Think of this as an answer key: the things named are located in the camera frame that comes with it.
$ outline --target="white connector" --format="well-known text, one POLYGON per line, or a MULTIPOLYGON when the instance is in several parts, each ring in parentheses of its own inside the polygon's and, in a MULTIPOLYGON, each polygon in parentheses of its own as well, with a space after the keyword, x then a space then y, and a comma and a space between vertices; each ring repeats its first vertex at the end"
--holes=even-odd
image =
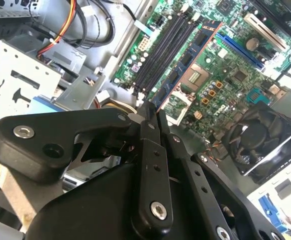
POLYGON ((287 43, 273 33, 263 22, 261 22, 255 15, 252 13, 248 13, 244 20, 253 27, 256 31, 258 31, 269 43, 274 46, 278 51, 286 52, 288 51, 287 43))

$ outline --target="blue pcie slot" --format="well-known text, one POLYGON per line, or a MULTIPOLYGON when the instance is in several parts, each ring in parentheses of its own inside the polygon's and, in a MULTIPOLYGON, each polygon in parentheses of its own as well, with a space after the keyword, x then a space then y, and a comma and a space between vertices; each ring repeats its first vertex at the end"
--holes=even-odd
POLYGON ((247 52, 242 46, 233 41, 231 37, 227 35, 223 36, 220 33, 217 33, 216 36, 224 41, 227 45, 229 45, 238 54, 240 54, 242 57, 252 63, 257 69, 262 70, 265 67, 265 65, 261 61, 259 61, 257 58, 247 52))
POLYGON ((178 85, 183 74, 198 59, 200 54, 204 51, 207 44, 216 35, 221 26, 222 23, 220 21, 213 20, 210 20, 202 25, 201 30, 195 36, 193 42, 180 57, 170 74, 164 80, 160 89, 156 91, 155 95, 151 99, 151 102, 154 103, 157 111, 160 110, 164 102, 178 85))

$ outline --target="screw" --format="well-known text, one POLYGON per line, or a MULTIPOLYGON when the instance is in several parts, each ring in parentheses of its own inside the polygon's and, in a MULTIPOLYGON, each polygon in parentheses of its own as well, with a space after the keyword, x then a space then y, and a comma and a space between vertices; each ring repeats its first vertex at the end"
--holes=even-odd
POLYGON ((29 126, 16 126, 13 133, 21 139, 31 139, 35 135, 35 131, 29 126))
POLYGON ((149 123, 148 126, 149 126, 151 129, 156 129, 156 127, 153 126, 151 123, 149 123))
POLYGON ((160 202, 154 201, 151 203, 151 212, 152 214, 160 220, 165 220, 167 218, 167 210, 160 202))
POLYGON ((177 143, 180 143, 180 138, 178 138, 177 136, 173 136, 173 140, 175 140, 177 143))
POLYGON ((208 159, 207 159, 205 156, 203 156, 203 155, 200 156, 200 159, 201 159, 202 161, 204 161, 205 163, 208 162, 208 159))
POLYGON ((121 119, 122 121, 125 121, 125 120, 127 120, 127 119, 126 119, 126 117, 125 117, 125 116, 123 116, 123 115, 118 115, 117 117, 118 117, 119 119, 121 119))
POLYGON ((275 232, 271 232, 271 235, 275 240, 281 240, 280 237, 275 232))
POLYGON ((231 239, 229 233, 223 227, 218 226, 216 228, 216 233, 221 240, 230 240, 231 239))

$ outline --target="blue component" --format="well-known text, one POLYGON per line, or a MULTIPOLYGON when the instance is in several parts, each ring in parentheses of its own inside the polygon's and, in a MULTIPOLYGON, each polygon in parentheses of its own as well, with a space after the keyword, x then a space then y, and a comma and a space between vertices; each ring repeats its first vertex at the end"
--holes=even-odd
POLYGON ((205 23, 201 30, 196 35, 196 39, 183 53, 178 60, 168 77, 164 80, 160 89, 156 91, 151 102, 154 103, 155 109, 159 110, 163 103, 170 96, 171 92, 178 85, 181 77, 194 62, 197 57, 203 52, 207 44, 211 41, 214 35, 218 32, 222 23, 220 21, 212 21, 205 23))
POLYGON ((31 100, 29 111, 27 114, 47 114, 63 111, 63 109, 53 105, 45 99, 35 96, 31 100))
POLYGON ((279 218, 279 212, 276 206, 271 202, 268 195, 265 195, 259 199, 259 203, 263 208, 264 213, 270 219, 273 226, 282 234, 286 233, 289 229, 283 224, 279 218))
POLYGON ((244 57, 246 60, 252 63, 257 69, 262 70, 265 67, 265 65, 261 61, 259 61, 257 58, 252 56, 248 51, 246 51, 242 46, 233 41, 231 37, 227 35, 222 36, 220 33, 217 33, 216 36, 220 38, 222 41, 224 41, 227 45, 229 45, 238 54, 240 54, 242 57, 244 57))
POLYGON ((264 93, 259 88, 253 88, 246 96, 248 103, 256 104, 258 102, 264 102, 265 104, 270 104, 270 99, 264 96, 264 93))

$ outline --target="motherboard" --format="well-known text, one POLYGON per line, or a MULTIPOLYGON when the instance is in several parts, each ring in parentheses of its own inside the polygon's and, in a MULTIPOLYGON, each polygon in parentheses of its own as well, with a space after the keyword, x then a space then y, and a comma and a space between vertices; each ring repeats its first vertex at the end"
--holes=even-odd
POLYGON ((218 139, 251 106, 286 93, 276 81, 291 66, 281 0, 160 0, 146 26, 152 33, 139 34, 112 81, 161 99, 173 125, 218 139))

